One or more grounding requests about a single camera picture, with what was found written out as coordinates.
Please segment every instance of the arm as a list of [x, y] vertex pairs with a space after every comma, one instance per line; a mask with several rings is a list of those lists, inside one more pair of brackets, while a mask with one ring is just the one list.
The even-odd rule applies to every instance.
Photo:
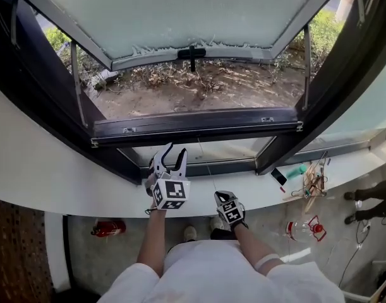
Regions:
[[[238, 238], [239, 244], [242, 249], [243, 256], [249, 261], [249, 263], [255, 267], [255, 265], [265, 256], [269, 254], [275, 254], [275, 251], [271, 249], [265, 243], [256, 239], [253, 233], [247, 229], [242, 223], [239, 223], [234, 228], [236, 238]], [[275, 258], [262, 264], [257, 270], [260, 274], [267, 276], [269, 271], [276, 266], [284, 264], [281, 260]]]
[[166, 254], [165, 216], [166, 210], [151, 212], [140, 253], [136, 259], [137, 263], [151, 267], [159, 277], [163, 274], [163, 263]]

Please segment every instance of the window glass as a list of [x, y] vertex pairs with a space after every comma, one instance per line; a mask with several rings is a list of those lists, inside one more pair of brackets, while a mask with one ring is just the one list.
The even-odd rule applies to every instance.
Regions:
[[52, 2], [111, 59], [118, 59], [192, 44], [269, 48], [307, 0]]
[[[188, 143], [174, 145], [165, 158], [165, 164], [174, 165], [183, 148], [188, 151], [188, 163], [217, 162], [251, 158], [263, 149], [272, 137], [251, 138], [241, 140], [209, 141], [206, 143]], [[139, 154], [140, 166], [147, 166], [150, 159], [161, 149], [161, 146], [135, 147]]]
[[362, 96], [303, 151], [370, 140], [383, 129], [386, 129], [386, 65]]

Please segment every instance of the person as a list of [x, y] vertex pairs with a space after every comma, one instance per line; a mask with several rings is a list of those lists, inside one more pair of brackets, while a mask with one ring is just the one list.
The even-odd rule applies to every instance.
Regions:
[[348, 201], [365, 201], [366, 199], [381, 199], [382, 202], [369, 210], [358, 210], [344, 219], [349, 225], [354, 221], [370, 220], [375, 217], [386, 217], [386, 181], [379, 182], [369, 189], [358, 189], [355, 192], [344, 193], [344, 199]]
[[196, 230], [165, 252], [165, 210], [153, 210], [136, 263], [125, 269], [99, 303], [329, 302], [344, 303], [340, 289], [317, 265], [284, 264], [244, 220], [224, 230], [211, 219], [210, 240]]

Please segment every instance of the glove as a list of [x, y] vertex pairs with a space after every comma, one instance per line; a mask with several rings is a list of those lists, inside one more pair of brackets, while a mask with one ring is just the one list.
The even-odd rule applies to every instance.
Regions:
[[229, 191], [216, 191], [214, 197], [220, 218], [229, 224], [232, 231], [241, 223], [248, 228], [248, 225], [244, 222], [246, 215], [244, 206], [235, 194]]
[[154, 198], [154, 207], [148, 209], [148, 212], [177, 210], [188, 200], [190, 181], [186, 178], [187, 150], [181, 150], [174, 168], [170, 169], [164, 162], [172, 147], [172, 143], [163, 146], [149, 163], [145, 189]]

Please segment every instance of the green shrub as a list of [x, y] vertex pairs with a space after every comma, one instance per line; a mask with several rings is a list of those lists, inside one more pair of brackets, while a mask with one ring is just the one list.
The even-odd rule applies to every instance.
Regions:
[[[321, 10], [310, 22], [312, 66], [318, 70], [332, 50], [343, 22], [335, 19], [334, 13]], [[289, 44], [289, 48], [304, 50], [304, 34], [300, 32]]]
[[71, 41], [68, 36], [56, 27], [48, 28], [44, 33], [55, 51], [58, 51], [63, 43]]

